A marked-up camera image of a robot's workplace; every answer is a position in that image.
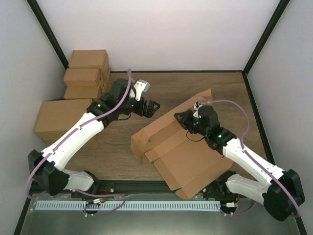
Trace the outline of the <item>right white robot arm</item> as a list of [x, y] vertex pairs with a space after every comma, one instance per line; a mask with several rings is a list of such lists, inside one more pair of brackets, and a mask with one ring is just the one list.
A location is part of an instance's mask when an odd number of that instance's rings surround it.
[[289, 216], [300, 217], [299, 207], [305, 202], [305, 195], [298, 173], [266, 161], [249, 149], [243, 138], [222, 127], [210, 101], [197, 101], [192, 110], [175, 113], [174, 117], [183, 129], [202, 135], [212, 150], [231, 159], [254, 177], [250, 180], [239, 174], [231, 175], [218, 183], [220, 196], [229, 197], [234, 193], [250, 198], [262, 204], [278, 221]]

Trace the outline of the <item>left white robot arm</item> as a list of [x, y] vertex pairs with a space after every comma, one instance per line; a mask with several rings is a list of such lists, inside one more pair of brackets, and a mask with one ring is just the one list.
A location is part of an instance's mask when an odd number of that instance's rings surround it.
[[26, 189], [35, 181], [51, 196], [71, 190], [96, 197], [100, 192], [96, 177], [88, 171], [67, 170], [66, 165], [81, 147], [117, 121], [120, 115], [151, 118], [160, 104], [142, 96], [149, 86], [149, 82], [135, 81], [131, 77], [115, 80], [109, 92], [92, 102], [78, 122], [55, 143], [40, 152], [33, 150], [28, 154], [30, 175]]

